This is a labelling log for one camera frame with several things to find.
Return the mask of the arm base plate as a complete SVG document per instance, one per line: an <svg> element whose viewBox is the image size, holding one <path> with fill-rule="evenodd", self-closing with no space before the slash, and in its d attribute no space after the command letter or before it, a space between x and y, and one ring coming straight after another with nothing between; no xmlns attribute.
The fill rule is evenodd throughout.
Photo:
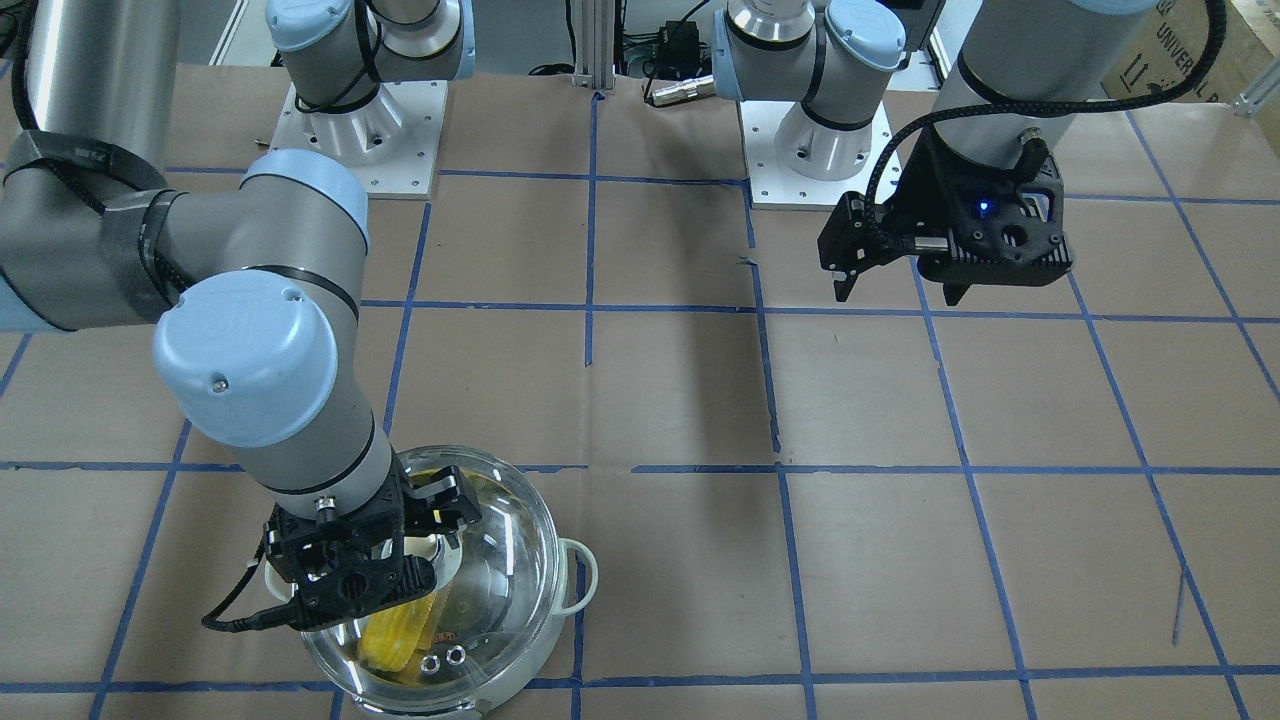
<svg viewBox="0 0 1280 720"><path fill-rule="evenodd" d="M449 88L443 79L384 83L356 111L303 114L289 87L270 149L310 149L334 158L371 199L429 200Z"/></svg>
<svg viewBox="0 0 1280 720"><path fill-rule="evenodd" d="M879 105L869 124L835 131L797 102L739 104L751 202L759 209L820 210L847 191L864 192L891 128Z"/></svg>

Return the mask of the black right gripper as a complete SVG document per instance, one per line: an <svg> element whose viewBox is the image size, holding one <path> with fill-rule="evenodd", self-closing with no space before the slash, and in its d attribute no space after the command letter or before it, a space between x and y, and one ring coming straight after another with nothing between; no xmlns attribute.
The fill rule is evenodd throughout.
<svg viewBox="0 0 1280 720"><path fill-rule="evenodd" d="M422 598L436 588L428 559L406 548L410 537L458 536L483 520L475 488L457 465L411 486L393 471L361 507L347 515L323 509L306 519L273 509L264 528L271 568L296 585L285 603L262 611L262 628L317 632Z"/></svg>

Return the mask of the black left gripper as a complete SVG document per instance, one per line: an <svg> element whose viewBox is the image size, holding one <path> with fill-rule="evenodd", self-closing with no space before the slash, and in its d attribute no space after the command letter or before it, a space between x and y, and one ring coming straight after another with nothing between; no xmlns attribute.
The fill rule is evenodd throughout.
<svg viewBox="0 0 1280 720"><path fill-rule="evenodd" d="M969 161L937 129L924 129L887 202L884 228L874 202L858 191L836 202L817 238L820 268L832 275L836 302L858 277L906 256L942 284L957 307L974 284L1042 287L1074 264L1062 228L1064 183L1046 141L1019 145L1010 168Z"/></svg>

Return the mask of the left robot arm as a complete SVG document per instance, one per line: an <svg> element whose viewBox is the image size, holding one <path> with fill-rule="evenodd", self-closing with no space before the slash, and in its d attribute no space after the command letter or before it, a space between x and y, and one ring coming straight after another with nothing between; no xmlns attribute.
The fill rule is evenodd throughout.
<svg viewBox="0 0 1280 720"><path fill-rule="evenodd" d="M774 146L792 170L861 192L817 241L835 297L914 256L956 305L975 284L1042 287L1074 265L1053 158L1073 118L1152 10L1149 1L983 1L892 188L893 150L872 154L873 117L918 45L922 3L727 1L716 18L717 92L781 101Z"/></svg>

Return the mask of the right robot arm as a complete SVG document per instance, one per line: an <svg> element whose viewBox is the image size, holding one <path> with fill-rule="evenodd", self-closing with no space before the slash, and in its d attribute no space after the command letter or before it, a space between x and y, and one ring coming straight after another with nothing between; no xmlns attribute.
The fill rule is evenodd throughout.
<svg viewBox="0 0 1280 720"><path fill-rule="evenodd" d="M462 473L406 475L355 379L369 197L342 164L270 151L224 193L161 172L178 5L12 1L20 128L3 177L3 329L151 324L157 374L274 509L246 579L294 587L215 632L317 632L449 579L408 541L457 544L481 514Z"/></svg>

